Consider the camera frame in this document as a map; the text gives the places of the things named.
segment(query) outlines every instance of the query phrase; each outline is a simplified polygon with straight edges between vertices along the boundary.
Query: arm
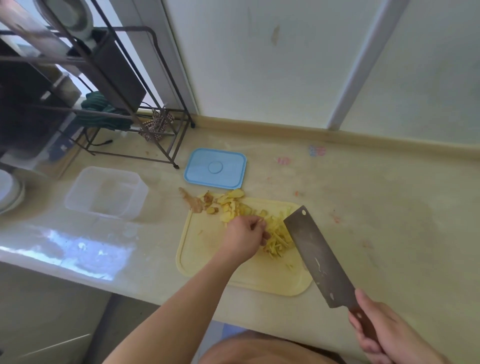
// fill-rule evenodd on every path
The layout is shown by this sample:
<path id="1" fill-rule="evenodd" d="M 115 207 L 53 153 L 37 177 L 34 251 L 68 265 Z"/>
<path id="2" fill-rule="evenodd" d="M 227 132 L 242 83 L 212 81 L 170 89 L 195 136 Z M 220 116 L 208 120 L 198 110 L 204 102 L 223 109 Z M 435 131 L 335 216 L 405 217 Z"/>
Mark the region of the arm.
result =
<path id="1" fill-rule="evenodd" d="M 177 293 L 130 333 L 104 364 L 189 364 L 233 272 L 262 243 L 265 222 L 233 219 L 217 253 Z"/>
<path id="2" fill-rule="evenodd" d="M 355 290 L 357 301 L 377 331 L 380 347 L 365 337 L 358 319 L 348 313 L 360 347 L 373 364 L 451 364 L 427 343 L 388 305 L 374 302 L 362 290 Z"/>

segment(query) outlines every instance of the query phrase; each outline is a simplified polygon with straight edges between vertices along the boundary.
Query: knife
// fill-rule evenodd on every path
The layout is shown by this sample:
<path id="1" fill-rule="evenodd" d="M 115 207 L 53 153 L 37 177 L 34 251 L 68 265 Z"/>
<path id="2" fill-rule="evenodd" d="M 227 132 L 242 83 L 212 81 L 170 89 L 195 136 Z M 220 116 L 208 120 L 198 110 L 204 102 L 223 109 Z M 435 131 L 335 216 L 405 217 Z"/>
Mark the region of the knife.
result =
<path id="1" fill-rule="evenodd" d="M 330 249 L 307 208 L 300 207 L 283 222 L 328 307 L 346 306 L 360 322 L 366 337 L 381 347 L 375 328 L 355 298 L 355 287 Z"/>

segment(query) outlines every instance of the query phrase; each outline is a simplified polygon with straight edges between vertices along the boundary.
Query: hand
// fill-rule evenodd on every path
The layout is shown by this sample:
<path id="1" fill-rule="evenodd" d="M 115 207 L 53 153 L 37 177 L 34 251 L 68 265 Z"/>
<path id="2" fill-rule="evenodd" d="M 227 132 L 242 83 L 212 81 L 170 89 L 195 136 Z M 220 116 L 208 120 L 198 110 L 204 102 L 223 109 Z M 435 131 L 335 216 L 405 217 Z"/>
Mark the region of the hand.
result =
<path id="1" fill-rule="evenodd" d="M 355 290 L 362 310 L 377 332 L 377 342 L 365 337 L 358 319 L 348 313 L 360 347 L 373 364 L 446 364 L 450 363 L 427 343 L 408 323 L 388 305 L 372 301 L 362 290 Z"/>
<path id="2" fill-rule="evenodd" d="M 229 259 L 236 267 L 255 255 L 264 239 L 266 222 L 258 216 L 237 216 L 227 225 L 227 231 L 218 253 Z"/>

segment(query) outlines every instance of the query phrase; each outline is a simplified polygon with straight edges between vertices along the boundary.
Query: beige countertop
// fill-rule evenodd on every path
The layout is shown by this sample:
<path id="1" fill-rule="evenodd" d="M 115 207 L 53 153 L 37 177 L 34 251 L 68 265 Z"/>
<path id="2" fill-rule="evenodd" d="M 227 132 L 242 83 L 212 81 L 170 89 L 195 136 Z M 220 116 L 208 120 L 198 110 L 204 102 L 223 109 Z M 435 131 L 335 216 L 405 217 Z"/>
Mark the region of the beige countertop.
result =
<path id="1" fill-rule="evenodd" d="M 160 156 L 137 135 L 115 138 L 103 148 Z M 310 146 L 320 155 L 312 157 Z M 245 154 L 248 196 L 306 205 L 354 285 L 391 305 L 454 362 L 477 362 L 480 168 L 473 160 L 198 128 L 186 134 L 180 170 L 82 151 L 57 182 L 18 172 L 27 199 L 0 217 L 0 260 L 162 304 L 187 280 L 175 266 L 187 217 L 177 188 L 207 189 L 183 179 L 198 147 Z M 90 165 L 140 174 L 150 192 L 137 220 L 63 206 Z M 214 319 L 363 357 L 346 308 L 329 309 L 314 285 L 295 297 L 229 286 Z"/>

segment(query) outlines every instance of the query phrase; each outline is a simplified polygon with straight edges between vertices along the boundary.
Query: metal rack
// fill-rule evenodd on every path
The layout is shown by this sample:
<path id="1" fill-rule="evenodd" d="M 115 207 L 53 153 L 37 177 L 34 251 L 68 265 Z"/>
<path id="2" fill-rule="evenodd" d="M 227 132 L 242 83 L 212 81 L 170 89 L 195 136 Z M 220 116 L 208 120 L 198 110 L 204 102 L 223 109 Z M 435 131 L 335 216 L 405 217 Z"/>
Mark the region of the metal rack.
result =
<path id="1" fill-rule="evenodd" d="M 92 67 L 95 69 L 96 73 L 98 74 L 98 77 L 101 78 L 101 82 L 104 85 L 107 85 L 109 90 L 115 95 L 121 99 L 125 110 L 129 113 L 129 115 L 121 115 L 121 114 L 115 114 L 115 113 L 107 113 L 107 112 L 102 112 L 102 111 L 92 111 L 92 110 L 83 110 L 83 109 L 72 109 L 72 108 L 60 108 L 60 107 L 51 107 L 51 106 L 45 106 L 45 105 L 27 105 L 29 107 L 33 108 L 39 108 L 39 109 L 53 109 L 57 111 L 70 111 L 74 112 L 76 114 L 95 114 L 95 115 L 103 115 L 105 117 L 110 117 L 110 118 L 125 118 L 125 119 L 130 119 L 133 121 L 133 124 L 137 126 L 137 128 L 130 128 L 129 130 L 126 130 L 127 132 L 131 133 L 144 133 L 149 136 L 150 140 L 157 146 L 157 148 L 162 152 L 162 154 L 166 157 L 166 160 L 163 159 L 153 159 L 153 158 L 144 158 L 144 157 L 137 157 L 137 156 L 131 156 L 131 155 L 126 155 L 126 154 L 117 154 L 117 153 L 109 153 L 109 152 L 103 152 L 103 151 L 93 151 L 91 150 L 91 146 L 94 145 L 95 138 L 97 137 L 99 131 L 101 128 L 96 128 L 95 132 L 91 136 L 91 138 L 87 139 L 87 144 L 84 146 L 82 143 L 80 143 L 80 137 L 77 138 L 76 140 L 71 139 L 74 141 L 80 148 L 84 149 L 91 155 L 96 155 L 96 154 L 104 154 L 104 155 L 112 155 L 112 156 L 118 156 L 118 157 L 125 157 L 125 158 L 133 158 L 133 159 L 142 159 L 142 160 L 149 160 L 153 162 L 161 162 L 161 163 L 168 163 L 172 164 L 175 169 L 179 169 L 180 167 L 175 163 L 175 157 L 177 156 L 178 150 L 180 148 L 180 145 L 182 143 L 182 140 L 185 136 L 185 133 L 188 129 L 188 126 L 190 125 L 192 128 L 195 127 L 195 123 L 192 120 L 192 117 L 185 105 L 185 102 L 180 94 L 180 91 L 177 87 L 177 84 L 175 83 L 175 80 L 173 79 L 173 76 L 170 72 L 170 69 L 168 68 L 167 62 L 165 61 L 165 58 L 163 57 L 163 54 L 158 46 L 158 40 L 156 37 L 155 32 L 153 31 L 152 28 L 148 26 L 116 26 L 113 27 L 108 18 L 105 16 L 105 13 L 102 11 L 100 6 L 98 5 L 98 2 L 96 0 L 91 0 L 93 6 L 95 7 L 96 11 L 99 13 L 100 17 L 102 20 L 105 22 L 106 27 L 95 27 L 95 29 L 99 30 L 106 30 L 109 32 L 115 39 L 117 45 L 123 52 L 123 55 L 127 59 L 129 65 L 131 68 L 134 70 L 136 76 L 142 83 L 143 87 L 145 88 L 146 92 L 150 95 L 152 100 L 154 101 L 154 104 L 156 107 L 142 107 L 143 109 L 151 109 L 151 110 L 156 110 L 158 111 L 162 116 L 162 124 L 167 123 L 168 128 L 170 129 L 169 132 L 153 132 L 150 131 L 145 124 L 140 120 L 140 118 L 152 118 L 152 116 L 141 113 L 140 111 L 135 111 L 132 109 L 130 104 L 128 103 L 127 99 L 124 97 L 124 95 L 121 94 L 121 92 L 115 87 L 115 85 L 108 79 L 107 76 L 101 71 L 101 69 L 98 67 L 98 65 L 95 63 L 93 58 L 88 55 L 84 49 L 77 43 L 75 38 L 67 31 L 65 26 L 61 24 L 61 22 L 58 20 L 54 12 L 48 7 L 48 5 L 45 3 L 44 0 L 42 2 L 45 5 L 45 11 L 48 13 L 48 16 L 55 21 L 55 23 L 58 24 L 59 27 L 59 32 L 54 31 L 57 36 L 67 38 L 71 43 L 73 48 L 80 54 L 81 57 L 62 57 L 62 58 L 53 58 L 53 57 L 16 57 L 16 56 L 0 56 L 0 61 L 13 61 L 13 62 L 27 62 L 31 64 L 45 64 L 45 63 L 54 63 L 54 64 L 72 64 L 72 65 L 78 65 L 78 64 L 87 64 L 88 66 Z M 138 68 L 135 66 L 132 58 L 128 54 L 127 50 L 125 49 L 125 46 L 121 42 L 120 38 L 117 35 L 117 32 L 147 32 L 150 34 L 153 40 L 154 48 L 155 51 L 160 58 L 160 61 L 162 62 L 162 65 L 165 69 L 165 72 L 167 73 L 167 76 L 170 79 L 170 82 L 175 89 L 175 92 L 178 96 L 178 99 L 182 105 L 182 109 L 169 109 L 169 108 L 163 108 L 160 106 L 159 102 L 153 95 L 151 89 L 149 88 L 148 84 L 145 82 L 145 79 L 142 77 L 140 72 L 138 71 Z M 12 31 L 5 31 L 2 30 L 0 31 L 0 35 L 15 35 L 14 32 Z M 92 89 L 87 85 L 87 83 L 80 77 L 78 79 L 90 90 Z M 178 122 L 178 127 L 175 127 L 167 117 L 169 113 L 172 113 L 174 115 L 174 120 Z M 87 130 L 84 128 L 82 134 L 86 135 Z M 167 149 L 163 148 L 162 145 L 160 145 L 159 141 L 156 138 L 156 135 L 162 135 L 162 136 L 169 136 L 171 137 L 171 141 L 167 147 Z"/>

